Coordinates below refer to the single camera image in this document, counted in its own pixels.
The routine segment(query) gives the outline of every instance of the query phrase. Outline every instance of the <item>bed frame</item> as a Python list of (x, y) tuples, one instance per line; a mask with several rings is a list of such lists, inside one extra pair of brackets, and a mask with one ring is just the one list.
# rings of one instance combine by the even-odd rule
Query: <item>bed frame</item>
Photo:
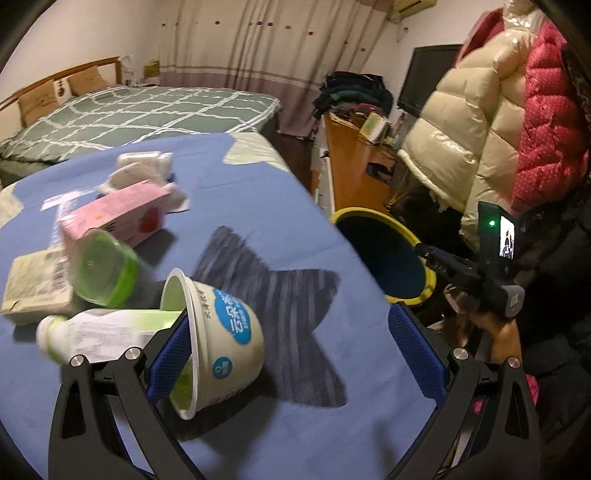
[(78, 65), (49, 75), (49, 77), (45, 77), (42, 80), (20, 89), (7, 99), (0, 102), (0, 141), (13, 137), (24, 126), (21, 118), (21, 110), (18, 106), (18, 100), (22, 95), (50, 80), (53, 80), (57, 102), (63, 104), (72, 97), (70, 86), (66, 81), (67, 78), (75, 73), (82, 72), (83, 70), (94, 66), (99, 68), (100, 74), (109, 85), (122, 85), (121, 62), (119, 61), (119, 57), (90, 61), (83, 65)]

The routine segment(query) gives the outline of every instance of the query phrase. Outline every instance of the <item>green bedspread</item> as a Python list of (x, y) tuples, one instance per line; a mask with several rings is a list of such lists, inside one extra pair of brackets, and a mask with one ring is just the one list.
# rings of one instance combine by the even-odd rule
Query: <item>green bedspread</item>
[(76, 155), (142, 140), (260, 131), (280, 107), (272, 96), (230, 89), (113, 87), (72, 97), (3, 142), (0, 169), (23, 177)]

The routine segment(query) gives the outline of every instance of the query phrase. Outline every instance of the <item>white wall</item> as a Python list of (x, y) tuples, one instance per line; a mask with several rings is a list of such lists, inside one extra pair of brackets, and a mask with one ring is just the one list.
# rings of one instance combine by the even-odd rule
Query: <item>white wall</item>
[[(405, 18), (400, 25), (388, 24), (363, 71), (382, 75), (386, 87), (398, 99), (415, 47), (464, 43), (480, 15), (503, 4), (503, 0), (439, 0), (436, 6)], [(394, 109), (390, 118), (398, 115)]]
[(0, 100), (52, 73), (107, 57), (133, 54), (141, 78), (149, 56), (149, 20), (159, 1), (166, 0), (57, 0), (0, 73)]

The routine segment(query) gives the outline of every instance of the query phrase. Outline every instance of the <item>blue label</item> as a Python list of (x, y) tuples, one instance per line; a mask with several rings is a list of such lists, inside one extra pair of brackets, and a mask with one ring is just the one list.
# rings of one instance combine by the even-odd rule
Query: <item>blue label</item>
[(232, 373), (232, 360), (227, 356), (221, 356), (213, 363), (212, 373), (218, 380), (223, 380)]
[(216, 296), (215, 308), (224, 328), (241, 345), (251, 341), (251, 319), (244, 305), (229, 293), (213, 289)]

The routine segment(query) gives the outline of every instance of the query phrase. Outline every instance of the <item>air conditioner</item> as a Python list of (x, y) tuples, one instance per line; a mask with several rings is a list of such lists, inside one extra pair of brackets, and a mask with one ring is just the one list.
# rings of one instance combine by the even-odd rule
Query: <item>air conditioner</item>
[(400, 23), (403, 18), (410, 17), (435, 5), (437, 5), (437, 0), (395, 0), (389, 20), (393, 23)]

